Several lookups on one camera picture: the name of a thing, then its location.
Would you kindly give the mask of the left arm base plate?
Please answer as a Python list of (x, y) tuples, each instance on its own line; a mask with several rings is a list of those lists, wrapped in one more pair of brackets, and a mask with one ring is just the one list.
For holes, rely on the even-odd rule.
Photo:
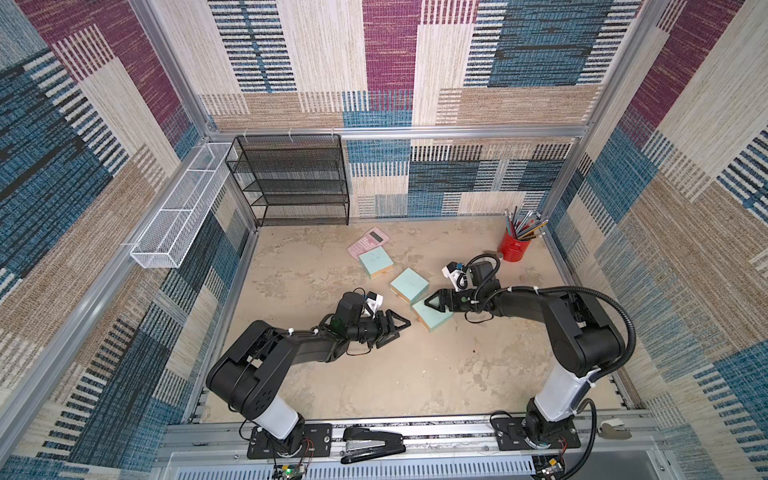
[(330, 456), (331, 440), (330, 423), (299, 424), (284, 440), (277, 439), (263, 427), (255, 427), (246, 457), (249, 460), (325, 458)]

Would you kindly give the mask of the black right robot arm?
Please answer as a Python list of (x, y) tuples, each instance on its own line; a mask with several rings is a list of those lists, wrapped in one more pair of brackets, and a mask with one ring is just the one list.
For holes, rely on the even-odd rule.
[(522, 421), (526, 443), (545, 449), (570, 430), (593, 385), (630, 360), (637, 332), (626, 309), (600, 291), (573, 285), (503, 287), (496, 277), (500, 266), (498, 256), (488, 253), (447, 264), (442, 273), (452, 286), (435, 291), (425, 305), (440, 313), (487, 313), (488, 320), (523, 318), (545, 326), (555, 366)]

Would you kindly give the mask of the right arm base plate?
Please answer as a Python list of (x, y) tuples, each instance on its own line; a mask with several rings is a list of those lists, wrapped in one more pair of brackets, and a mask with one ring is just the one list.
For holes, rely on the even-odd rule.
[(571, 449), (582, 445), (572, 418), (529, 428), (524, 417), (500, 414), (490, 417), (490, 425), (501, 451), (560, 450), (563, 446)]

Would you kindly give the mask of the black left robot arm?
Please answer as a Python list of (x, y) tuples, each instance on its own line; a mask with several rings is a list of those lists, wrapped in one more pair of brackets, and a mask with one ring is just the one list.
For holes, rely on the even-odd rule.
[(390, 309), (374, 309), (371, 301), (367, 294), (346, 292), (336, 311), (310, 330), (251, 323), (210, 368), (206, 388), (230, 411), (253, 422), (252, 438), (263, 439), (273, 454), (304, 452), (313, 442), (306, 420), (279, 397), (280, 387), (294, 365), (334, 362), (352, 343), (380, 349), (411, 326)]

